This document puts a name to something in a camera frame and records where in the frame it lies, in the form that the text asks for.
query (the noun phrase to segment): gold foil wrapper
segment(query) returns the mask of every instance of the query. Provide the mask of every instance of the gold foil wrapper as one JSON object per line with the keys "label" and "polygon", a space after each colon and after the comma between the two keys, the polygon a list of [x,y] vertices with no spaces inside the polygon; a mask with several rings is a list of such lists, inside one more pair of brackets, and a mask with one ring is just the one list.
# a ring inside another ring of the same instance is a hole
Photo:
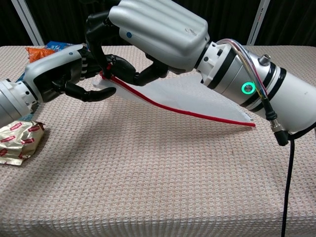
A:
{"label": "gold foil wrapper", "polygon": [[0,128],[0,164],[21,165],[34,154],[43,134],[43,123],[35,121],[15,121]]}

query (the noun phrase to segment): colorful wires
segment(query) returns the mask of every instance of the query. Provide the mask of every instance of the colorful wires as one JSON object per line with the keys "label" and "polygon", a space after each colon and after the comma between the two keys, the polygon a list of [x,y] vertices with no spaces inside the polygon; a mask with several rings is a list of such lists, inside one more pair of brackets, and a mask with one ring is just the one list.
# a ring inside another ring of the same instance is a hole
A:
{"label": "colorful wires", "polygon": [[249,56],[247,50],[240,43],[238,43],[237,41],[235,41],[233,39],[221,39],[220,41],[218,41],[216,43],[217,44],[227,43],[232,47],[234,52],[238,55],[239,59],[243,63],[248,75],[250,76],[250,78],[252,79],[254,84],[256,85],[256,90],[257,90],[260,98],[261,99],[267,98],[268,97],[267,90],[266,90],[265,86],[263,85],[263,83],[260,79],[260,76],[257,72],[257,69],[256,69],[251,57]]}

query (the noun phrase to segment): red trim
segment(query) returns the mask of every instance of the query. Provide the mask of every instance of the red trim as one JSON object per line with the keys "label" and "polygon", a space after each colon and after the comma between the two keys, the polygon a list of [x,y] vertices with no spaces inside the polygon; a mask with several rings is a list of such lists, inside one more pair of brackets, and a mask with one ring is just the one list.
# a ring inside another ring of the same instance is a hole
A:
{"label": "red trim", "polygon": [[[103,77],[102,73],[100,73],[102,79],[107,80],[106,78]],[[180,113],[180,114],[184,114],[184,115],[190,115],[190,116],[194,116],[197,118],[201,118],[201,119],[208,119],[208,120],[213,120],[213,121],[217,121],[217,122],[224,122],[224,123],[230,123],[230,124],[237,124],[237,125],[245,125],[245,126],[251,126],[251,127],[255,127],[256,124],[252,123],[252,122],[238,122],[238,121],[234,121],[234,120],[230,120],[230,119],[224,119],[224,118],[217,118],[217,117],[213,117],[213,116],[207,116],[207,115],[201,115],[201,114],[197,114],[197,113],[193,113],[193,112],[189,112],[189,111],[184,111],[184,110],[179,110],[179,109],[175,109],[172,107],[168,107],[166,105],[162,105],[159,104],[153,100],[151,100],[150,98],[146,97],[145,95],[143,95],[142,93],[140,93],[139,91],[135,90],[134,88],[130,87],[129,85],[127,85],[125,82],[121,81],[120,79],[112,76],[111,80],[117,84],[119,84],[120,86],[124,87],[125,89],[127,89],[128,91],[130,91],[131,93],[135,94],[136,96],[142,98],[143,100],[147,101],[150,104],[153,104],[157,107],[160,107],[162,109],[165,110],[169,110],[172,112],[176,112],[176,113]]]}

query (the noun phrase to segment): table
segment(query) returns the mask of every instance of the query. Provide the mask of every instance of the table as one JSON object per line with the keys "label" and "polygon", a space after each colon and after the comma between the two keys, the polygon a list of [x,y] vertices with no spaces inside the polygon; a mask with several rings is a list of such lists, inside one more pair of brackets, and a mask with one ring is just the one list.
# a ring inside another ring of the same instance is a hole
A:
{"label": "table", "polygon": [[[316,85],[316,48],[248,48]],[[138,70],[150,64],[133,46],[104,51]],[[0,47],[0,55],[1,78],[18,79],[25,47]],[[289,146],[252,116],[255,128],[117,96],[84,103],[62,95],[35,114],[46,124],[36,154],[21,167],[0,166],[0,236],[280,236]],[[296,142],[289,236],[316,235],[315,156],[310,132]]]}

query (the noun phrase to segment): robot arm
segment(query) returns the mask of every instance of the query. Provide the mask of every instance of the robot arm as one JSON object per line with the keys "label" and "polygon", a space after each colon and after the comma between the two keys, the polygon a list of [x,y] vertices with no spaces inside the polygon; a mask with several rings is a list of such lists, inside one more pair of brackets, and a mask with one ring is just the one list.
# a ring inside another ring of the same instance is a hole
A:
{"label": "robot arm", "polygon": [[[88,18],[86,39],[108,79],[114,75],[143,86],[168,71],[196,70],[205,86],[269,120],[282,146],[289,132],[315,123],[315,87],[271,62],[269,55],[245,51],[233,40],[211,41],[207,28],[204,19],[171,0],[121,0]],[[105,59],[101,42],[116,34],[142,50],[152,65],[138,73],[122,58]],[[242,49],[248,64],[238,52]]]}
{"label": "robot arm", "polygon": [[67,47],[29,64],[22,81],[0,81],[0,127],[30,113],[37,102],[48,103],[61,94],[87,102],[112,96],[115,88],[86,91],[76,85],[100,70],[82,44]]}

